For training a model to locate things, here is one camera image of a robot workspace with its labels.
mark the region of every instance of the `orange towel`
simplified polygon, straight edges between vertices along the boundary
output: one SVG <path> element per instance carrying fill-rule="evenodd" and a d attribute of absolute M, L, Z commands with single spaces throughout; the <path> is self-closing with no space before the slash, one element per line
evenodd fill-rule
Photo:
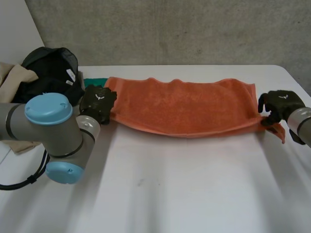
<path fill-rule="evenodd" d="M 154 78 L 110 77 L 117 92 L 111 119 L 131 128 L 174 137 L 228 136 L 263 131 L 255 85 L 235 79 L 216 83 L 162 83 Z M 280 124 L 269 129 L 285 142 Z"/>

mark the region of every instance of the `concrete wall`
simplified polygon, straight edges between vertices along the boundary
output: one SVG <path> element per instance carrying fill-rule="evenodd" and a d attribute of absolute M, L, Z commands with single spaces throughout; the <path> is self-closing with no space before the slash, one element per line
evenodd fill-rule
<path fill-rule="evenodd" d="M 275 64 L 311 94 L 310 0 L 26 0 L 80 65 Z"/>

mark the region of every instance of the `beige cloth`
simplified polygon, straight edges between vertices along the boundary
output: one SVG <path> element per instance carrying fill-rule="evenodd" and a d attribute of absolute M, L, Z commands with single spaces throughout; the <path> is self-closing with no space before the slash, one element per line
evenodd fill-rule
<path fill-rule="evenodd" d="M 20 82 L 30 83 L 38 76 L 20 65 L 15 65 L 0 87 L 0 103 L 10 103 L 19 87 Z"/>
<path fill-rule="evenodd" d="M 32 70 L 27 70 L 20 65 L 0 62 L 0 85 L 2 84 L 0 86 L 0 103 L 10 103 L 13 100 L 20 82 L 29 83 L 37 79 L 38 76 Z M 27 152 L 40 144 L 40 142 L 6 140 L 3 143 L 9 145 L 15 154 Z"/>
<path fill-rule="evenodd" d="M 0 86 L 3 83 L 5 76 L 10 72 L 10 70 L 13 68 L 13 66 L 14 65 L 0 62 Z"/>

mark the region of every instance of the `table surface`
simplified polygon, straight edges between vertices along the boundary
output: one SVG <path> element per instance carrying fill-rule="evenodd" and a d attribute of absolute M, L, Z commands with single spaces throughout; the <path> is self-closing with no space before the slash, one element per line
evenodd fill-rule
<path fill-rule="evenodd" d="M 278 66 L 80 67 L 84 78 L 154 77 L 210 83 L 236 78 L 311 98 Z M 311 229 L 311 150 L 270 133 L 184 139 L 139 132 L 112 122 L 102 131 L 76 185 L 41 177 L 0 191 L 4 233 L 304 233 Z M 7 153 L 8 148 L 0 147 Z M 0 183 L 33 174 L 43 148 L 0 164 Z"/>

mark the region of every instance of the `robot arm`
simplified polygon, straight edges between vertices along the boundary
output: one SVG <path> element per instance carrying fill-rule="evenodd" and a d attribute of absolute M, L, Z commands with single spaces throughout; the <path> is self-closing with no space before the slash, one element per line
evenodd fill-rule
<path fill-rule="evenodd" d="M 259 113 L 264 106 L 270 115 L 261 122 L 262 125 L 269 126 L 285 120 L 293 140 L 311 147 L 311 108 L 306 107 L 295 92 L 278 90 L 263 93 L 258 101 Z"/>
<path fill-rule="evenodd" d="M 1 103 L 0 140 L 42 142 L 51 158 L 47 176 L 59 183 L 76 183 L 116 96 L 108 88 L 88 87 L 77 118 L 68 99 L 58 93 L 34 97 L 27 104 Z"/>
<path fill-rule="evenodd" d="M 288 127 L 305 144 L 311 147 L 311 108 L 299 108 L 293 111 L 287 120 Z"/>

